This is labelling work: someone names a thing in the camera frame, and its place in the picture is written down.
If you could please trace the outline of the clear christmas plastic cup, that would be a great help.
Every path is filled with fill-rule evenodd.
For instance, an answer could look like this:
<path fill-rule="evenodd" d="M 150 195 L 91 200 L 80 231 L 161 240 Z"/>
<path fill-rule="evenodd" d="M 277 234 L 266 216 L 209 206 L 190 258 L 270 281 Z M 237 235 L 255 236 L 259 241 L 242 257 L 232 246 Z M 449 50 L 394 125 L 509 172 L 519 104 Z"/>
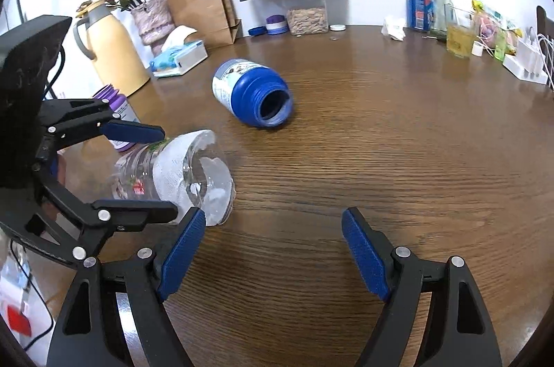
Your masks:
<path fill-rule="evenodd" d="M 122 156 L 111 175 L 112 194 L 125 200 L 170 201 L 177 225 L 191 207 L 207 226 L 224 224 L 233 209 L 235 183 L 212 130 L 181 134 L 136 147 Z"/>

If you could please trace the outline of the blue soda can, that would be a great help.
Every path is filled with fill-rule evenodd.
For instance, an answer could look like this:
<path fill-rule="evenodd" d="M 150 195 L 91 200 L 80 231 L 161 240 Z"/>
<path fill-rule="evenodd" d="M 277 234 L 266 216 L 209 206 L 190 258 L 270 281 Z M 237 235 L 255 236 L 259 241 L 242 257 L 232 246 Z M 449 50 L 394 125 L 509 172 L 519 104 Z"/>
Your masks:
<path fill-rule="evenodd" d="M 428 32 L 432 26 L 432 0 L 406 0 L 408 28 Z"/>

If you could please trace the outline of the white power strip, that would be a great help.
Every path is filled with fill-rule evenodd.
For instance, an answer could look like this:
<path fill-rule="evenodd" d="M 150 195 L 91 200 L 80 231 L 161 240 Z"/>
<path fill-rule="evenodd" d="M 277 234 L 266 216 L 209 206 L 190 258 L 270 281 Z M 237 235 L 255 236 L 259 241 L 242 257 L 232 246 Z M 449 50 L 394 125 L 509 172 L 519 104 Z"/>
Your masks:
<path fill-rule="evenodd" d="M 506 54 L 502 66 L 520 81 L 539 85 L 548 83 L 548 74 L 544 70 L 545 57 L 537 45 L 527 44 L 519 39 L 514 55 Z"/>

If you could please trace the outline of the purple white bottle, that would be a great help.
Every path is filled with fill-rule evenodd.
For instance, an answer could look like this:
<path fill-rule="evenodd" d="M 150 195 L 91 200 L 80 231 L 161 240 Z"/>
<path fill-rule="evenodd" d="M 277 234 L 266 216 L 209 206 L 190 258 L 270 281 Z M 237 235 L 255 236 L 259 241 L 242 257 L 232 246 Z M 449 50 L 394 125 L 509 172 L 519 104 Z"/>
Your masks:
<path fill-rule="evenodd" d="M 116 89 L 113 85 L 105 85 L 93 95 L 93 98 L 101 100 L 103 102 L 107 102 L 112 111 L 114 111 L 116 114 L 119 114 L 123 120 L 140 122 L 139 118 L 136 116 L 134 110 L 129 104 L 127 97 L 123 93 L 120 93 L 119 89 Z M 118 152 L 125 152 L 131 149 L 136 144 L 134 142 L 123 142 L 116 140 L 109 141 Z"/>

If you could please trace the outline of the clear container with grains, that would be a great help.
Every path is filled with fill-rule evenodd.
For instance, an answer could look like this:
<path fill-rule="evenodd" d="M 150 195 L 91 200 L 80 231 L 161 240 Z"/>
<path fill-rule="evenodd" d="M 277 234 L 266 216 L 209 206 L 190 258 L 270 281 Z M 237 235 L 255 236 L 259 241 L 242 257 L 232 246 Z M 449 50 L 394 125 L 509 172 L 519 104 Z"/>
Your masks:
<path fill-rule="evenodd" d="M 283 0 L 286 21 L 295 36 L 326 33 L 329 30 L 326 0 Z"/>

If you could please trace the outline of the blue white bottle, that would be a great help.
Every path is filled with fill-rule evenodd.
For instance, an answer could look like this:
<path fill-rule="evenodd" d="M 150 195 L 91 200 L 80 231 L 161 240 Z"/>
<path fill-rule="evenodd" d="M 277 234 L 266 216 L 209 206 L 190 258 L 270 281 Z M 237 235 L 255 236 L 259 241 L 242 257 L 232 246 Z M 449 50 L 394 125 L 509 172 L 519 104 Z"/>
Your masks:
<path fill-rule="evenodd" d="M 289 86 L 272 68 L 246 59 L 224 62 L 212 77 L 214 97 L 242 123 L 276 128 L 293 112 Z"/>

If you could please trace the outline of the colourful snack packets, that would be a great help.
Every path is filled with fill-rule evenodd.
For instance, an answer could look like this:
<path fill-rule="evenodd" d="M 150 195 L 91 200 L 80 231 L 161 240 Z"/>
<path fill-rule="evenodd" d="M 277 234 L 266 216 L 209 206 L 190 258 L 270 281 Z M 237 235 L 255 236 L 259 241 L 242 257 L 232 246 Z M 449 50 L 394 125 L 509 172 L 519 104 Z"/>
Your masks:
<path fill-rule="evenodd" d="M 480 0 L 472 0 L 477 25 L 477 42 L 495 60 L 503 62 L 507 55 L 517 53 L 518 40 L 523 32 L 500 12 L 492 10 Z"/>

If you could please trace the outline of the blue jar lid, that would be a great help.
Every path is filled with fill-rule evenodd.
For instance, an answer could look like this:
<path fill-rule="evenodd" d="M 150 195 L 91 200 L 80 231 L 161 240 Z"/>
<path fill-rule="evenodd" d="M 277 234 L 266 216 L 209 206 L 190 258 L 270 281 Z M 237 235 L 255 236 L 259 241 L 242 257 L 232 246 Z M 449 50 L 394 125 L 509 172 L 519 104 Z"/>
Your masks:
<path fill-rule="evenodd" d="M 261 36 L 261 35 L 266 34 L 267 32 L 268 31 L 267 31 L 267 28 L 265 26 L 254 27 L 254 28 L 250 28 L 248 30 L 248 34 L 251 37 Z"/>

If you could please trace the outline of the white small lid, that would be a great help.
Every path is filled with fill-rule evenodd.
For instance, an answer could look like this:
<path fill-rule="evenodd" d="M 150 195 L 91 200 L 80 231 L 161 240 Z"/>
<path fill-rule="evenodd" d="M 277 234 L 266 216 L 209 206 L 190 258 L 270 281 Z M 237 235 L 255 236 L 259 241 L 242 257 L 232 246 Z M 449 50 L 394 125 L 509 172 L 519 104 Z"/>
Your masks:
<path fill-rule="evenodd" d="M 345 31 L 347 27 L 344 24 L 333 24 L 330 25 L 330 31 L 333 32 L 342 32 Z"/>

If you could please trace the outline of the crumpled white tissue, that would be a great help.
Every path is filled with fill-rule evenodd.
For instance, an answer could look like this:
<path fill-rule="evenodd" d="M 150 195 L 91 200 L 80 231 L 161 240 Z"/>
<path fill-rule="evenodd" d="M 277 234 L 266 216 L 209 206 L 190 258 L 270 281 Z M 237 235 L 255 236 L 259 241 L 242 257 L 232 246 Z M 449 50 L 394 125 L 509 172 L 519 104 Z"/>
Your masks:
<path fill-rule="evenodd" d="M 396 21 L 384 20 L 381 28 L 381 34 L 391 40 L 402 42 L 406 38 L 406 33 L 402 23 Z"/>

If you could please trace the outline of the purple white small jar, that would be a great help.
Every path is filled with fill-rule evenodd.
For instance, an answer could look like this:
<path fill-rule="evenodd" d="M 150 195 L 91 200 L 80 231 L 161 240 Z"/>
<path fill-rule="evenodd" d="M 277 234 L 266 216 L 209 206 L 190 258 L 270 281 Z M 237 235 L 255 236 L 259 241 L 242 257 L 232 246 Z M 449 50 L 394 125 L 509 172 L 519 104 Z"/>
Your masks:
<path fill-rule="evenodd" d="M 271 15 L 266 18 L 266 31 L 269 35 L 279 35 L 289 32 L 284 15 Z"/>

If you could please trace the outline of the brown paper bag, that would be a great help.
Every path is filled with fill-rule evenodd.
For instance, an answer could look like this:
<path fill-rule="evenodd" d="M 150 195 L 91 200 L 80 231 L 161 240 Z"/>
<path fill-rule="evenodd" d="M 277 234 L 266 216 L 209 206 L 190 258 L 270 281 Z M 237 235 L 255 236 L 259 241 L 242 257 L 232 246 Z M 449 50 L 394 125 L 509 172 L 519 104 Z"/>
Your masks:
<path fill-rule="evenodd" d="M 240 29 L 232 0 L 166 0 L 176 26 L 196 30 L 208 49 L 232 45 Z"/>

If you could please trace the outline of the glass of yellow drink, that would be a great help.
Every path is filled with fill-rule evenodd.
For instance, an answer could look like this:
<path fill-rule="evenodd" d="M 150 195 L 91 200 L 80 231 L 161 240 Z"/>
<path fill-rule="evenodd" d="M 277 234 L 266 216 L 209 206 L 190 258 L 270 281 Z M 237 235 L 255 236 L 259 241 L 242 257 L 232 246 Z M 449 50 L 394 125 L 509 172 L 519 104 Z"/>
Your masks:
<path fill-rule="evenodd" d="M 447 51 L 455 57 L 468 59 L 477 34 L 475 13 L 456 8 L 451 4 L 444 5 L 444 12 Z"/>

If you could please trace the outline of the dark wooden chair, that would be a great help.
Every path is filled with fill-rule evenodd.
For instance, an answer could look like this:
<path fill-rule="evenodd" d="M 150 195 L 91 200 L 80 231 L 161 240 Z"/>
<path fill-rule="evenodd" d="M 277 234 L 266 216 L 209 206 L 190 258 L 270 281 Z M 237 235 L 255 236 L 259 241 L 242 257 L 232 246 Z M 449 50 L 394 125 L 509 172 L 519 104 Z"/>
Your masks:
<path fill-rule="evenodd" d="M 550 47 L 549 41 L 554 37 L 554 22 L 546 15 L 546 10 L 538 5 L 536 7 L 537 19 L 537 40 L 546 60 L 553 57 L 553 49 Z"/>

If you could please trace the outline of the pink knitted vase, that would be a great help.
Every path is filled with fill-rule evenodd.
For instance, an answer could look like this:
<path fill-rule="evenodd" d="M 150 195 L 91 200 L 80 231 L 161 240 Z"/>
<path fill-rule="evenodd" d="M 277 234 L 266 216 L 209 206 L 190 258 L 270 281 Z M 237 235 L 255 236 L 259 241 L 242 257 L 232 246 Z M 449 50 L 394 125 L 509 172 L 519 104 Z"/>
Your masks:
<path fill-rule="evenodd" d="M 145 45 L 157 44 L 175 28 L 166 0 L 148 0 L 131 10 L 131 14 Z"/>

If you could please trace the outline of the yellow thermos jug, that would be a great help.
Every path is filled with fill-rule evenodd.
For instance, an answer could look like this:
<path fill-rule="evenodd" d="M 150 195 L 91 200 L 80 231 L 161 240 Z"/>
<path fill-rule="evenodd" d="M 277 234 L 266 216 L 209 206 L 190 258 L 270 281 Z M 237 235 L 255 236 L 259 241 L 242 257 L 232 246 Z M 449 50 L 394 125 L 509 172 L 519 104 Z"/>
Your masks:
<path fill-rule="evenodd" d="M 73 37 L 103 85 L 112 85 L 131 96 L 149 81 L 129 32 L 104 0 L 92 2 L 78 12 Z"/>

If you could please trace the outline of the blue tissue box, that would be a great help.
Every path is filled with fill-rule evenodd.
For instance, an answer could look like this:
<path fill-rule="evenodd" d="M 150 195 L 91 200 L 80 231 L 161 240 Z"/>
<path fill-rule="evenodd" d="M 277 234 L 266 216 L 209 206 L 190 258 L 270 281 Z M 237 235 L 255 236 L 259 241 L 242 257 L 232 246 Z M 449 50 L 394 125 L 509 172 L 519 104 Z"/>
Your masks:
<path fill-rule="evenodd" d="M 163 43 L 161 53 L 150 61 L 149 69 L 156 78 L 182 76 L 206 59 L 207 49 L 198 31 L 177 26 Z"/>

